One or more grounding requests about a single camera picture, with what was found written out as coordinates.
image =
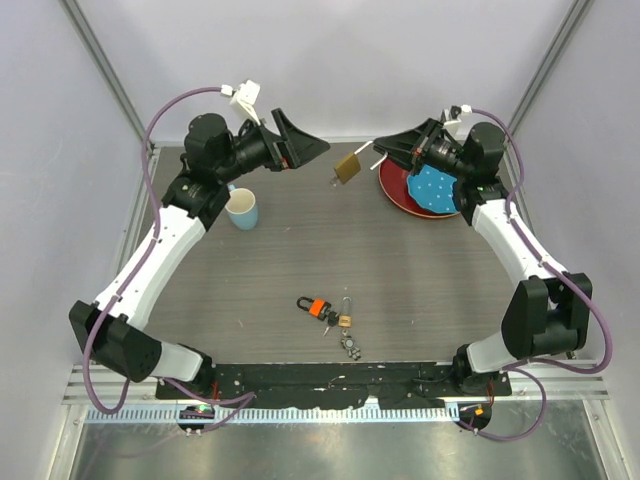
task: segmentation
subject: white wall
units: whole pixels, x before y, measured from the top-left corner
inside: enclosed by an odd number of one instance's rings
[[[282,107],[345,137],[413,128],[452,103],[509,118],[572,0],[79,3],[143,121],[190,88],[252,78],[262,116]],[[182,142],[194,116],[229,112],[188,102],[156,140]]]
[[[80,357],[67,312],[112,274],[138,144],[60,5],[0,6],[0,477],[43,478]]]
[[[594,284],[613,330],[606,381],[640,456],[640,3],[596,1],[518,135],[526,202],[551,253]],[[588,352],[602,352],[592,322]]]

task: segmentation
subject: metal frame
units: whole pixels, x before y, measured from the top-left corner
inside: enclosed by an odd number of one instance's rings
[[[584,401],[583,403],[607,477],[612,480],[635,478],[623,449],[624,443],[617,433],[617,422],[611,412],[611,401]]]
[[[142,141],[145,132],[144,125],[140,120],[133,103],[129,99],[126,90],[122,86],[116,71],[102,49],[102,46],[91,28],[89,21],[85,17],[82,8],[80,8],[80,5],[78,5],[76,0],[59,0],[59,2],[67,13],[69,20],[71,20],[76,32],[78,32],[80,40],[89,52],[89,55],[98,68],[98,71],[115,97],[116,102],[122,109],[122,113],[124,113],[127,122],[129,122],[131,128],[136,132],[140,141]]]
[[[80,445],[82,429],[89,412],[89,407],[83,405],[66,405],[63,408],[65,417],[46,477],[49,480],[68,480],[70,477]]]
[[[569,8],[567,15],[560,24],[560,28],[551,41],[549,48],[545,52],[536,73],[533,75],[531,82],[529,82],[529,85],[527,86],[524,95],[520,99],[520,103],[516,107],[513,117],[509,122],[509,130],[511,130],[513,135],[517,134],[522,122],[531,110],[536,97],[553,71],[553,67],[558,63],[560,56],[569,44],[569,40],[573,37],[577,28],[580,26],[582,19],[587,14],[592,3],[593,0],[574,0],[573,5]],[[512,158],[511,155],[507,155],[505,157],[505,165],[512,185],[515,185],[516,175],[518,174],[517,164],[514,160],[515,159]],[[520,189],[520,191],[516,193],[516,202],[525,223],[531,231],[534,231],[531,223],[531,216],[529,215],[529,211],[527,210],[527,206],[524,201],[524,195],[524,189]]]
[[[567,364],[580,368],[594,365],[591,360],[567,360]],[[548,400],[609,400],[606,385],[602,376],[580,375],[551,365],[531,363],[521,367],[542,382]],[[102,365],[91,366],[91,378],[98,396],[106,404],[115,404],[120,398],[124,377],[112,372]],[[524,375],[509,373],[513,395],[496,397],[495,401],[511,402],[522,400],[539,400],[540,392],[536,384]],[[147,378],[140,383],[132,383],[129,387],[128,403],[136,405],[193,404],[193,400],[158,400],[155,398],[157,380]],[[486,402],[487,397],[446,397],[447,403]],[[62,400],[63,405],[91,405],[82,378],[82,365],[73,367],[67,389]]]

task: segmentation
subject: table surface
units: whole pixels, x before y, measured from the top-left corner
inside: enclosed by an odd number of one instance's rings
[[[258,226],[243,232],[221,214],[160,295],[147,332],[218,362],[348,361],[339,328],[323,337],[325,325],[295,304],[309,296],[340,305],[345,295],[363,361],[447,361],[497,331],[512,287],[484,239],[461,216],[426,220],[395,207],[368,169],[372,151],[359,175],[332,187],[333,164],[357,146],[239,179],[256,195]],[[162,150],[160,195],[180,153]]]

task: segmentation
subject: black metal base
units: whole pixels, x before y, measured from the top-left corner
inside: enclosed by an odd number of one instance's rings
[[[495,374],[494,395],[511,395],[508,376]],[[457,383],[451,365],[429,363],[325,363],[216,365],[218,398],[255,392],[253,408],[358,408],[375,396],[382,409],[442,406],[441,397],[486,396],[486,384]],[[170,385],[158,385],[160,400],[184,399]]]

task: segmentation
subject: metal floor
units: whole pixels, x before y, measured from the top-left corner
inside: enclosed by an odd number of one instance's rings
[[[491,431],[533,423],[539,402],[495,405]],[[175,425],[86,425],[72,480],[600,480],[582,402],[551,402],[530,437],[496,443],[453,423],[229,425],[169,439]],[[126,453],[135,458],[124,459]]]
[[[358,176],[331,187],[333,164],[357,146],[241,178],[237,186],[256,194],[258,226],[239,231],[223,213],[169,281],[147,331],[220,362],[347,361],[338,328],[323,337],[295,302],[349,295],[363,361],[450,360],[494,333],[512,289],[489,246],[460,216],[424,220],[395,207],[367,168],[372,151]],[[180,153],[162,150],[159,195]]]

